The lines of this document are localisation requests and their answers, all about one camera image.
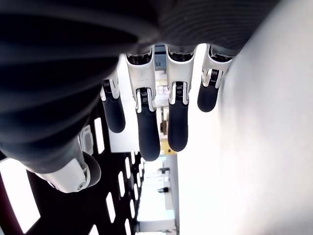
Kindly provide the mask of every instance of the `black fingertip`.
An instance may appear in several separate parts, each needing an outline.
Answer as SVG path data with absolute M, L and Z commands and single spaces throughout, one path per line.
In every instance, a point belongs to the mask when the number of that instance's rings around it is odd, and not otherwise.
M 157 112 L 148 106 L 141 107 L 137 113 L 140 154 L 144 160 L 152 162 L 160 155 L 160 139 L 157 130 Z
M 202 112 L 207 113 L 214 109 L 218 92 L 219 89 L 216 89 L 215 86 L 208 85 L 205 87 L 201 82 L 197 103 Z
M 168 143 L 176 152 L 182 151 L 188 142 L 188 105 L 182 100 L 169 103 Z
M 102 103 L 108 128 L 114 133 L 121 133 L 125 129 L 125 115 L 121 96 L 118 99 L 109 96 Z

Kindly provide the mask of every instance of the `white wall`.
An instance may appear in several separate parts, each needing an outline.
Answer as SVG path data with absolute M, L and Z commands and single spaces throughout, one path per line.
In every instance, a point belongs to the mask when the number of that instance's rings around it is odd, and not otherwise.
M 178 154 L 180 234 L 313 234 L 313 2 L 280 4 L 208 114 L 197 108 L 204 50 Z

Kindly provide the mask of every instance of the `robotic hand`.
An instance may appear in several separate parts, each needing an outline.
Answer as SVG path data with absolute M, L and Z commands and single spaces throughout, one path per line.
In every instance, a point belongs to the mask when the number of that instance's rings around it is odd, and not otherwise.
M 0 4 L 1 19 L 7 22 L 0 37 L 0 151 L 62 192 L 98 182 L 100 167 L 82 152 L 77 135 L 99 96 L 110 130 L 120 133 L 125 128 L 116 65 L 126 53 L 140 152 L 155 160 L 160 144 L 152 45 L 159 42 L 167 44 L 168 141 L 181 151 L 188 141 L 196 45 L 217 44 L 207 45 L 198 95 L 198 107 L 210 112 L 233 58 L 277 2 Z
M 126 61 L 136 102 L 140 153 L 145 160 L 154 161 L 160 154 L 154 46 L 138 54 L 127 54 Z
M 214 109 L 222 79 L 233 61 L 235 54 L 227 51 L 223 54 L 220 47 L 207 44 L 202 65 L 202 78 L 198 95 L 198 107 L 203 112 Z

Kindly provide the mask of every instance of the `white robot part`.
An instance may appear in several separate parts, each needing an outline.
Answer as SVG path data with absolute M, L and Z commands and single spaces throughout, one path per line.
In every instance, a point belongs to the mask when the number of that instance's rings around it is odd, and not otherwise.
M 85 168 L 82 169 L 76 158 L 58 171 L 47 174 L 36 173 L 36 175 L 64 193 L 79 192 L 87 188 L 90 183 L 88 165 L 85 164 Z
M 226 62 L 219 62 L 214 60 L 210 56 L 210 44 L 206 45 L 203 65 L 202 65 L 202 83 L 207 87 L 210 83 L 212 70 L 218 70 L 219 75 L 215 84 L 215 88 L 219 88 L 222 82 L 222 77 L 226 74 L 228 67 L 233 59 L 230 59 Z
M 148 63 L 142 65 L 134 65 L 129 62 L 126 55 L 126 62 L 131 81 L 131 87 L 133 92 L 133 98 L 138 106 L 137 90 L 140 88 L 150 88 L 152 100 L 156 99 L 156 75 L 155 75 L 155 61 L 154 61 L 154 46 L 151 48 L 149 55 L 151 59 Z
M 191 89 L 191 79 L 194 66 L 195 53 L 190 60 L 175 61 L 170 55 L 170 51 L 166 46 L 166 62 L 167 62 L 167 81 L 169 90 L 169 102 L 175 104 L 176 82 L 183 82 L 183 103 L 189 103 L 189 91 Z

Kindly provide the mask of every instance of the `window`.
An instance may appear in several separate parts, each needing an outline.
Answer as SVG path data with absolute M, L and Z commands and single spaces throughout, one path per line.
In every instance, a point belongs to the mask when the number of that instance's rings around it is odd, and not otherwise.
M 95 128 L 95 132 L 96 132 L 98 154 L 101 154 L 104 150 L 101 118 L 98 117 L 97 119 L 94 120 L 94 128 Z
M 131 168 L 129 165 L 129 158 L 128 157 L 125 159 L 125 166 L 126 166 L 126 176 L 127 176 L 127 179 L 129 179 L 131 176 Z
M 89 232 L 89 235 L 99 235 L 97 226 L 94 224 Z
M 118 174 L 118 184 L 119 184 L 119 191 L 121 193 L 121 197 L 125 194 L 125 186 L 124 186 L 124 179 L 123 179 L 123 172 L 119 172 Z
M 110 221 L 111 221 L 111 223 L 113 223 L 115 220 L 115 210 L 114 210 L 111 192 L 109 192 L 109 194 L 106 198 L 106 201 L 107 201 L 107 207 L 108 207 L 108 211 L 109 211 Z
M 134 152 L 131 152 L 131 156 L 132 156 L 132 164 L 134 165 L 135 162 L 136 162 L 135 153 L 134 153 Z
M 7 159 L 0 163 L 0 172 L 16 219 L 25 234 L 40 218 L 25 166 Z
M 138 188 L 137 188 L 137 184 L 134 184 L 134 194 L 135 194 L 135 199 L 138 200 Z
M 140 186 L 141 186 L 141 181 L 140 181 L 139 173 L 137 173 L 137 184 L 138 184 L 138 187 L 140 188 Z
M 129 225 L 129 220 L 128 219 L 125 220 L 125 231 L 126 231 L 126 235 L 131 235 L 132 234 L 131 233 L 131 227 Z
M 142 177 L 142 168 L 141 168 L 141 164 L 139 164 L 139 175 L 140 175 L 140 177 Z
M 131 214 L 132 214 L 132 218 L 135 217 L 135 207 L 134 207 L 134 201 L 131 200 L 130 202 L 130 207 L 131 207 Z

